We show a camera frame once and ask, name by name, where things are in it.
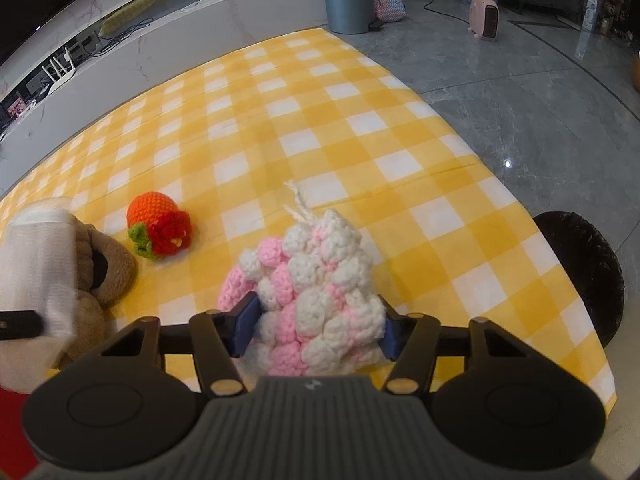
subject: tan plush toy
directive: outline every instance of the tan plush toy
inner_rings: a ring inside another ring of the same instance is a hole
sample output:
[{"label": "tan plush toy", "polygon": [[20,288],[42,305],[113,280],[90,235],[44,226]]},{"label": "tan plush toy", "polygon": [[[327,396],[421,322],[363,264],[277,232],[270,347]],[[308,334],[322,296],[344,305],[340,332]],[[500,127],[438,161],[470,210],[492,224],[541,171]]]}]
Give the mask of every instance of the tan plush toy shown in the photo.
[{"label": "tan plush toy", "polygon": [[103,310],[122,297],[136,277],[136,259],[126,248],[91,224],[76,219],[78,301],[76,339],[61,355],[63,368],[104,341]]}]

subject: crocheted carrot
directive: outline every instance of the crocheted carrot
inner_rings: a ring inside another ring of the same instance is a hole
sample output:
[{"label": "crocheted carrot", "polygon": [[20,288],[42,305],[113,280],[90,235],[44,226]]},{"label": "crocheted carrot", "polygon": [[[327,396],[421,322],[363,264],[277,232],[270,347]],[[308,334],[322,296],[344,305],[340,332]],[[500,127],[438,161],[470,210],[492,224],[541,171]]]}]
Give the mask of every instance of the crocheted carrot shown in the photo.
[{"label": "crocheted carrot", "polygon": [[171,256],[191,245],[191,219],[165,194],[149,191],[127,209],[129,238],[139,256],[152,260]]}]

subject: yellow checkered tablecloth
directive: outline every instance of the yellow checkered tablecloth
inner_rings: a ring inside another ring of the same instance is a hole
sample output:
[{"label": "yellow checkered tablecloth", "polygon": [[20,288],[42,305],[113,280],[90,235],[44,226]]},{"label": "yellow checkered tablecloth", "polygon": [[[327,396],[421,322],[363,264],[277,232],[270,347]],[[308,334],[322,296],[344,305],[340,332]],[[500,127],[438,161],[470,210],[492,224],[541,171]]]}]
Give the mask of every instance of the yellow checkered tablecloth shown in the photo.
[{"label": "yellow checkered tablecloth", "polygon": [[[193,219],[188,251],[140,260],[110,315],[186,322],[212,308],[239,253],[293,219],[284,182],[361,229],[377,291],[400,312],[466,326],[487,316],[591,385],[613,377],[584,305],[527,211],[419,96],[324,30],[233,52],[122,105],[70,140],[2,201],[73,197],[76,215],[128,247],[126,210],[148,190]],[[372,371],[380,383],[389,366]],[[462,360],[438,362],[439,381]],[[168,371],[195,384],[186,356]]]}]

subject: pink woven bag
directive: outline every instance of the pink woven bag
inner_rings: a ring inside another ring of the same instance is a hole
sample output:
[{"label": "pink woven bag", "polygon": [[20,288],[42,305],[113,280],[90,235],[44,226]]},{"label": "pink woven bag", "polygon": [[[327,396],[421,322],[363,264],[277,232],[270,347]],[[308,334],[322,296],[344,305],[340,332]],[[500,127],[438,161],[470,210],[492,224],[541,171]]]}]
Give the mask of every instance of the pink woven bag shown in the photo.
[{"label": "pink woven bag", "polygon": [[402,0],[373,0],[376,17],[381,22],[399,22],[406,16]]}]

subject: orange crochet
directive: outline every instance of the orange crochet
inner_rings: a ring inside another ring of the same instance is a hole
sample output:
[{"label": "orange crochet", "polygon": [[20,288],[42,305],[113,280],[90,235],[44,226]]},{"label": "orange crochet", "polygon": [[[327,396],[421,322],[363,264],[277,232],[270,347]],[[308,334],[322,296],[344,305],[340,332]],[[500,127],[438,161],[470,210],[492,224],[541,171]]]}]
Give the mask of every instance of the orange crochet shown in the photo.
[{"label": "orange crochet", "polygon": [[143,193],[133,199],[127,209],[127,227],[138,222],[147,226],[156,222],[161,215],[169,211],[178,211],[175,202],[165,194],[157,191]]}]

